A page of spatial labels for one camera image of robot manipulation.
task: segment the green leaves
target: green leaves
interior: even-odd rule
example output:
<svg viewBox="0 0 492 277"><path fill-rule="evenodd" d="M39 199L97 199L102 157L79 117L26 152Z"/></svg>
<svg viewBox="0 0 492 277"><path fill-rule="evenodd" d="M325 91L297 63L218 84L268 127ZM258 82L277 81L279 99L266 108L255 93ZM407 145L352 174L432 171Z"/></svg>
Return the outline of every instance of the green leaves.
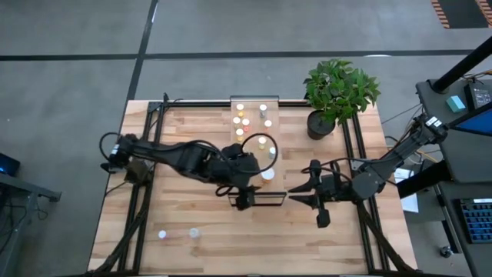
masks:
<svg viewBox="0 0 492 277"><path fill-rule="evenodd" d="M309 103L323 111L328 122L346 122L354 113L364 112L367 104L374 105L381 94L376 77L349 65L351 62L337 58L321 61L303 82Z"/></svg>

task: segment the teal box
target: teal box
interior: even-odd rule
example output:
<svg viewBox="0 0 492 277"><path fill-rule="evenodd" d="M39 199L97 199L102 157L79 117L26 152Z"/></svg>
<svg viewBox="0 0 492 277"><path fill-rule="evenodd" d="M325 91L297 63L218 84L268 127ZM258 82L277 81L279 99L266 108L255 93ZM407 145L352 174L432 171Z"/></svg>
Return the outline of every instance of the teal box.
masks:
<svg viewBox="0 0 492 277"><path fill-rule="evenodd" d="M451 96L448 100L446 100L446 103L453 112L461 112L465 109L463 102L457 95Z"/></svg>

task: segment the black plant pot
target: black plant pot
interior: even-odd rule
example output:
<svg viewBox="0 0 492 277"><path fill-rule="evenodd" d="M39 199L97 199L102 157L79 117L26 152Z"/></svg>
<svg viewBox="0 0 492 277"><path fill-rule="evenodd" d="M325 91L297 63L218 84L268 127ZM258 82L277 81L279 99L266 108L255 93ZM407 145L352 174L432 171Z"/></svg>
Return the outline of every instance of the black plant pot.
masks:
<svg viewBox="0 0 492 277"><path fill-rule="evenodd" d="M307 117L307 135L315 140L324 138L335 129L335 124L324 121L321 113L314 111Z"/></svg>

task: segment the wooden table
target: wooden table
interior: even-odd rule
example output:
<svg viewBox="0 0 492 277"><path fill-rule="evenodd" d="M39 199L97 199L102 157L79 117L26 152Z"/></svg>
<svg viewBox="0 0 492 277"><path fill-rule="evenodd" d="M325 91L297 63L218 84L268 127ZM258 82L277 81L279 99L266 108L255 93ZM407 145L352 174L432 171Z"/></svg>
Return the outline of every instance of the wooden table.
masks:
<svg viewBox="0 0 492 277"><path fill-rule="evenodd" d="M130 101L121 133L142 133L148 101ZM308 138L310 108L279 108L281 174L284 188L308 180L300 170L311 159L329 161L347 156L341 128L320 141ZM377 108L359 115L368 158L386 151ZM352 133L352 145L357 147ZM218 147L231 143L231 108L171 108L165 115L161 142L204 139ZM346 163L342 171L349 174ZM121 183L113 175L108 189ZM361 231L354 205L327 203L331 224L318 229L316 211L286 199L281 207L252 207L239 212L227 197L214 195L216 186L185 179L166 165L157 165L145 234L141 274L347 274L366 273ZM131 186L114 190L104 201L89 269L97 268L122 236ZM387 185L377 196L384 234L410 266L416 268L404 213L396 188ZM198 240L189 229L199 228ZM168 237L158 238L160 230ZM374 261L379 265L372 237Z"/></svg>

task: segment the gray concrete floor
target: gray concrete floor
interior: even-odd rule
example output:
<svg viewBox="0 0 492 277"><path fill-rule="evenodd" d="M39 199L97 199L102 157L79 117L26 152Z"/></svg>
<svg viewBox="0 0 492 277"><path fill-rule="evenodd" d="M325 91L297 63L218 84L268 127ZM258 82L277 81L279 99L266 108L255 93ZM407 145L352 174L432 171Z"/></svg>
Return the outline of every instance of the gray concrete floor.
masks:
<svg viewBox="0 0 492 277"><path fill-rule="evenodd" d="M150 2L0 0L0 55L135 54ZM159 2L147 53L470 49L490 35L442 28L429 0L170 0ZM380 80L384 121L418 103L415 82L439 77L461 58L347 59ZM320 59L146 61L135 97L301 98L302 80ZM134 65L0 62L0 152L22 162L23 179L63 191L59 203L42 203L47 220L32 221L19 276L85 271L107 181L98 139L119 128ZM385 123L385 134L399 136L410 116ZM409 230L420 269L470 274L462 255L438 256L447 244L439 224L409 223Z"/></svg>

